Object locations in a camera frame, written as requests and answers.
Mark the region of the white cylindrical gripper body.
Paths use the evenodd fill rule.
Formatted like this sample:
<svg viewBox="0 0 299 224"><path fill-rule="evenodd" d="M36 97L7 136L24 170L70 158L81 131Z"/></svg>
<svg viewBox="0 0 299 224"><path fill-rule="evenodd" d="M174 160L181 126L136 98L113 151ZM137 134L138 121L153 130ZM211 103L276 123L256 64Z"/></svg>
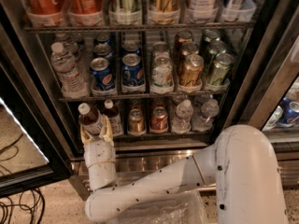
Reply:
<svg viewBox="0 0 299 224"><path fill-rule="evenodd" d="M117 180L113 142L104 140L91 142L84 149L84 159L91 190L104 188Z"/></svg>

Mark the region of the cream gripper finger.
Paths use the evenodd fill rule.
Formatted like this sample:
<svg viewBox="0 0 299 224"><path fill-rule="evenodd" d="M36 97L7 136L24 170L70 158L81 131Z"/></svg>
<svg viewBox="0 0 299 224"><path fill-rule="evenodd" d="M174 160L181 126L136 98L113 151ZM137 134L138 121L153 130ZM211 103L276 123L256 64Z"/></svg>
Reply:
<svg viewBox="0 0 299 224"><path fill-rule="evenodd" d="M93 136L86 132L83 126L80 126L80 138L84 147L87 147L90 143L94 141Z"/></svg>
<svg viewBox="0 0 299 224"><path fill-rule="evenodd" d="M102 117L102 121L103 121L103 127L99 134L99 137L101 140L107 142L113 147L114 146L113 132L112 132L109 118L106 115L104 115Z"/></svg>

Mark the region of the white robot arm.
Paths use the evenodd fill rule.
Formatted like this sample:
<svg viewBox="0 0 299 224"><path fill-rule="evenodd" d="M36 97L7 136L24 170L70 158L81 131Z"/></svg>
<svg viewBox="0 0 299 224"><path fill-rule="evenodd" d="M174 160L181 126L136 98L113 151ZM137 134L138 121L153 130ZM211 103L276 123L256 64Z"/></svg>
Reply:
<svg viewBox="0 0 299 224"><path fill-rule="evenodd" d="M85 213L104 222L138 203L210 185L216 187L218 224L289 224L275 151L261 131L244 124L128 185L92 186Z"/></svg>

